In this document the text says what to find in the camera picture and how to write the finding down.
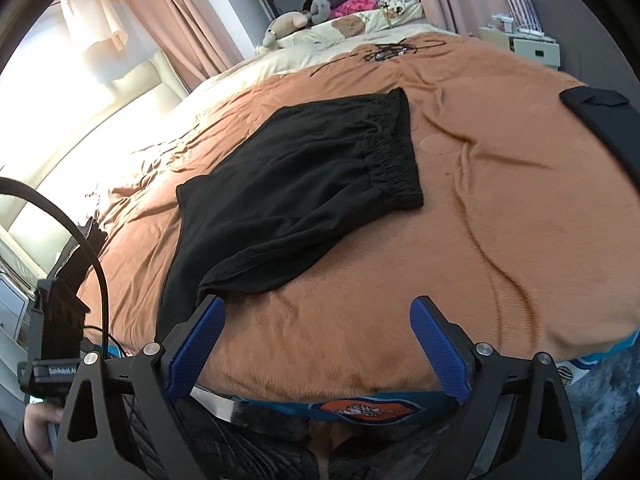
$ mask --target bed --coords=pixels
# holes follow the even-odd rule
[[[401,40],[417,50],[364,61],[373,43]],[[154,339],[180,230],[175,187],[209,173],[278,108],[401,86],[425,206],[350,233],[277,290],[228,298],[200,384],[278,402],[437,390],[408,322],[421,294],[503,354],[544,350],[559,362],[606,351],[640,326],[640,203],[558,100],[576,85],[427,23],[288,46],[208,80],[96,193],[111,333],[131,352]],[[99,326],[92,272],[79,297]]]

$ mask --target white drawer unit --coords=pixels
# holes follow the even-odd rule
[[[0,274],[0,328],[16,339],[29,298],[6,274]]]
[[[544,65],[555,68],[560,66],[560,45],[545,41],[513,40],[513,51]]]
[[[548,36],[534,37],[520,32],[502,32],[480,27],[480,38],[503,50],[511,50],[522,57],[542,63],[554,70],[560,68],[560,45]]]

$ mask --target cable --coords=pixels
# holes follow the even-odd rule
[[[107,289],[107,279],[95,251],[87,239],[82,235],[76,224],[74,224],[58,206],[47,198],[44,198],[35,189],[12,178],[0,176],[0,194],[15,196],[22,200],[26,200],[38,209],[41,209],[45,213],[51,215],[60,223],[60,225],[62,225],[62,227],[69,231],[69,234],[71,234],[74,240],[78,242],[78,245],[82,247],[82,250],[89,258],[89,261],[95,270],[95,277],[98,279],[98,285],[100,286],[102,326],[105,327],[105,329],[102,330],[102,358],[107,359],[109,355],[109,291]]]
[[[434,46],[443,46],[444,44],[447,44],[447,42],[444,41],[444,40],[427,40],[427,41],[432,42],[432,43],[431,44],[427,44],[427,45],[423,45],[423,46],[415,46],[415,45],[410,44],[410,43],[404,43],[405,40],[406,40],[406,38],[398,41],[397,43],[377,43],[377,44],[374,44],[373,46],[375,46],[377,48],[377,50],[372,51],[372,52],[367,52],[364,56],[362,56],[362,59],[365,62],[366,61],[372,61],[372,60],[375,60],[375,61],[386,61],[387,59],[391,59],[392,57],[402,56],[402,54],[405,54],[407,52],[411,52],[411,54],[415,54],[416,52],[418,52],[419,50],[422,50],[424,48],[433,48]],[[315,76],[325,66],[331,65],[331,63],[336,63],[338,61],[343,61],[343,60],[345,60],[347,58],[354,57],[354,56],[359,56],[359,55],[360,55],[360,53],[347,54],[346,56],[338,57],[336,59],[332,59],[331,61],[328,61],[328,62],[320,65],[318,68],[316,68],[311,74],[309,74],[309,77]]]
[[[85,325],[83,328],[89,328],[91,330],[97,330],[100,333],[104,332],[104,330],[102,330],[99,326],[95,326],[95,325]],[[114,336],[112,336],[111,334],[109,334],[109,339],[111,339],[111,341],[113,341],[113,343],[118,347],[118,350],[122,354],[122,357],[126,357],[127,354],[125,353],[124,348],[118,342],[118,340],[116,338],[114,338]]]

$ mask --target pink clothing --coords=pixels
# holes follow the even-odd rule
[[[377,0],[347,0],[343,4],[335,7],[335,9],[331,10],[331,15],[329,19],[341,18],[343,16],[347,16],[348,14],[353,14],[354,12],[359,12],[361,10],[372,10],[375,9],[378,5]]]

